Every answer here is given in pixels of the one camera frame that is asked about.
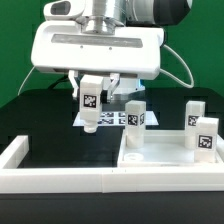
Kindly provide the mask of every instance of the green wall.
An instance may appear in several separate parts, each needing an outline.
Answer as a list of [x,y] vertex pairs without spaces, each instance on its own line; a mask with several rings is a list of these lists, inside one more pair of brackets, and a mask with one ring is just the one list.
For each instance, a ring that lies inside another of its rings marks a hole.
[[[32,68],[30,54],[35,32],[44,20],[47,0],[1,0],[0,7],[0,106],[13,99]],[[196,86],[209,87],[224,96],[224,1],[194,0],[189,16],[178,26],[168,27],[168,45],[188,63]],[[162,68],[188,81],[181,66],[162,50]],[[33,73],[24,90],[47,88],[59,75]],[[160,75],[145,85],[176,87]]]

